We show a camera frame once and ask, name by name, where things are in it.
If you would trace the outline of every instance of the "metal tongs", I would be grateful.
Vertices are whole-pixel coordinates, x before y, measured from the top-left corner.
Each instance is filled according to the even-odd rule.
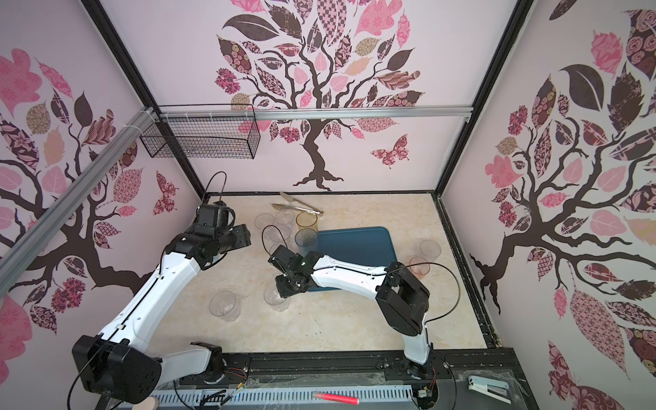
[[[283,205],[281,203],[272,203],[271,206],[274,209],[278,209],[278,210],[280,210],[280,209],[295,209],[297,211],[304,211],[304,212],[317,214],[318,216],[323,215],[323,211],[321,209],[316,209],[315,207],[313,207],[311,205],[308,205],[307,203],[305,203],[305,202],[303,202],[299,199],[296,199],[296,198],[292,197],[291,195],[285,194],[284,192],[280,192],[280,196],[283,197],[283,199],[286,200],[286,201],[298,202],[301,205],[304,205],[305,208],[295,207],[295,206],[292,206],[292,205]]]

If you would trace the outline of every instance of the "beige tabletop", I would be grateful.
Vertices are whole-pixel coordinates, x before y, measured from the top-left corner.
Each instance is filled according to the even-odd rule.
[[[436,262],[458,269],[429,194],[302,195],[325,211],[319,230],[384,226],[400,262],[408,263],[419,252],[423,239],[442,247]],[[285,203],[279,196],[226,196],[223,200],[246,224],[252,245],[228,253],[226,258],[193,278],[155,331],[149,354],[185,350],[190,342],[221,346],[224,352],[298,352],[331,350],[402,350],[401,334],[385,321],[378,304],[347,291],[302,293],[291,297],[289,309],[276,312],[264,301],[267,284],[279,272],[268,264],[260,231],[253,220],[260,213],[276,211],[271,203]],[[430,291],[428,317],[448,311],[458,288],[446,270],[431,266],[422,281]],[[225,322],[209,311],[219,291],[233,292],[241,315]],[[447,317],[428,324],[428,339],[435,348],[485,348],[480,328],[466,292]]]

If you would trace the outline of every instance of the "tree mural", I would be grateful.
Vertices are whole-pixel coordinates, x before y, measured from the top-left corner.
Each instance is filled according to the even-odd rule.
[[[492,202],[499,204],[506,233],[494,264],[471,257],[483,274],[483,297],[489,287],[501,313],[497,282],[518,248],[530,248],[527,263],[537,263],[538,280],[554,272],[554,306],[560,317],[567,312],[570,293],[569,311],[594,347],[626,372],[626,333],[635,354],[656,377],[656,333],[621,327],[615,320],[655,326],[656,319],[633,302],[651,297],[656,284],[629,280],[630,272],[616,275],[603,264],[627,260],[656,269],[653,255],[634,255],[626,248],[635,241],[656,245],[656,220],[641,215],[656,211],[656,184],[634,186],[638,175],[644,179],[656,172],[656,123],[649,116],[656,112],[656,93],[642,116],[646,120],[636,121],[644,105],[642,90],[653,89],[656,83],[656,12],[626,13],[631,30],[624,64],[621,39],[613,33],[594,33],[592,56],[604,73],[585,64],[565,67],[561,71],[569,77],[569,92],[558,93],[549,77],[530,116],[525,106],[510,114],[511,135],[501,140],[496,147],[500,155],[485,166],[500,189]],[[610,89],[605,89],[603,75],[614,78]],[[570,103],[580,115],[569,114]],[[607,117],[608,127],[598,124],[606,122],[600,115]],[[555,161],[552,150],[560,155]],[[636,216],[622,219],[620,210]],[[579,246],[596,251],[582,253]],[[563,281],[564,264],[573,289]],[[597,297],[619,295],[631,302],[600,302],[581,290],[582,283]]]
[[[312,105],[315,108],[413,106],[423,94],[401,91],[397,94],[380,92],[385,95],[379,95],[379,86],[386,91],[405,90],[420,75],[419,71],[401,71],[412,49],[392,52],[396,47],[401,49],[410,35],[405,13],[394,20],[394,15],[401,10],[401,0],[392,0],[389,5],[386,0],[348,0],[353,4],[349,6],[354,9],[353,17],[359,14],[353,36],[363,31],[373,36],[362,39],[354,48],[351,34],[344,33],[351,15],[347,12],[347,0],[317,0],[315,19],[309,18],[313,0],[264,2],[268,10],[259,0],[231,1],[245,12],[267,13],[273,22],[256,14],[240,14],[230,18],[224,28],[235,28],[249,40],[237,42],[218,36],[221,53],[232,71],[219,69],[215,83],[226,93],[234,94],[235,110],[240,109],[237,104],[253,104],[258,109]],[[395,32],[383,34],[390,28],[396,28]],[[272,39],[279,44],[263,51],[260,46],[264,48],[267,42],[268,47]],[[238,92],[242,86],[248,86],[254,93]],[[294,186],[314,181],[318,188],[329,191],[324,181],[343,178],[326,169],[319,153],[318,138],[321,135],[326,139],[330,136],[342,138],[346,131],[356,138],[365,138],[363,131],[376,133],[396,124],[391,118],[362,118],[356,123],[357,127],[332,118],[259,121],[258,126],[261,131],[269,130],[271,140],[280,137],[292,144],[304,138],[302,146],[314,168]],[[245,124],[243,130],[249,129],[250,124]],[[403,143],[407,144],[407,139],[404,138]],[[397,142],[392,150],[376,150],[371,154],[391,167],[396,161],[407,158],[404,147]]]
[[[0,99],[11,116],[17,104],[41,99],[36,91],[43,81],[30,72],[30,56],[25,51],[14,49],[12,57],[13,62],[0,56]],[[83,157],[96,159],[98,154],[91,147],[108,144],[116,133],[111,110],[94,119],[84,93],[73,99],[68,82],[54,68],[43,63],[39,68],[50,81],[52,94],[28,110],[25,123],[30,132],[0,113],[0,133],[7,143],[3,157],[9,158],[0,159],[0,198],[3,205],[12,203],[0,207],[0,230],[18,226],[13,237],[0,234],[0,243],[7,247],[13,247],[45,213],[51,199],[56,200],[82,173]],[[89,285],[124,286],[136,293],[149,278],[150,274],[139,277],[132,271],[103,266],[98,255],[98,249],[111,249],[108,237],[120,234],[110,220],[136,211],[129,205],[141,185],[142,169],[130,168],[136,155],[134,143],[61,227],[65,241],[30,264],[28,275],[37,272],[32,275],[36,278],[10,288],[31,287],[23,306],[28,305],[25,309],[36,325],[56,333],[56,315],[79,307]],[[175,195],[175,188],[165,189],[161,184],[160,188]],[[104,207],[114,202],[117,206]]]

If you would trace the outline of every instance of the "red marker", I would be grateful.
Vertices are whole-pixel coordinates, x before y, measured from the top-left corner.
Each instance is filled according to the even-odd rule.
[[[328,394],[328,393],[321,393],[321,392],[312,392],[312,398],[330,400],[330,401],[339,401],[340,403],[346,403],[346,404],[360,403],[360,400],[357,397],[340,396],[338,394]]]

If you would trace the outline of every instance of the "black wire basket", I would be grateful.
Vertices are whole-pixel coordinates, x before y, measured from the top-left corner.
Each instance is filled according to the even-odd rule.
[[[211,112],[176,112],[160,115],[141,134],[141,142],[152,158],[174,157],[167,137],[178,142],[181,154],[190,158],[255,158],[260,131],[252,104],[212,104],[229,106],[234,115]]]

